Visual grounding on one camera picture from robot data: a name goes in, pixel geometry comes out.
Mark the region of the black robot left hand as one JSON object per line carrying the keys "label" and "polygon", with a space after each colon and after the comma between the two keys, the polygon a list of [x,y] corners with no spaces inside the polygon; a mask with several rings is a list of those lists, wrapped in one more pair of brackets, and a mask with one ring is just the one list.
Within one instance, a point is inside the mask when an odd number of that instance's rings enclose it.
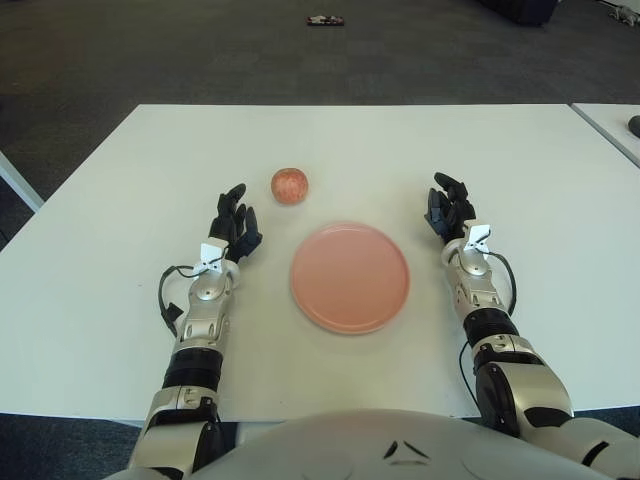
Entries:
{"label": "black robot left hand", "polygon": [[213,219],[209,236],[226,241],[225,259],[238,263],[248,257],[262,243],[255,211],[241,202],[246,185],[240,183],[221,193],[217,203],[217,216]]}

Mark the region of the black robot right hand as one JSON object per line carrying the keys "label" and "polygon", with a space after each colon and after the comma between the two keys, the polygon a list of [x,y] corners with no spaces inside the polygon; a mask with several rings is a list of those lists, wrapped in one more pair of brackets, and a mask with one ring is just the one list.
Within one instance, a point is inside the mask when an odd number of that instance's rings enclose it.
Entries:
{"label": "black robot right hand", "polygon": [[424,218],[434,233],[447,244],[465,236],[464,222],[475,220],[476,213],[468,200],[468,191],[463,182],[441,172],[434,174],[434,180],[441,189],[429,189]]}

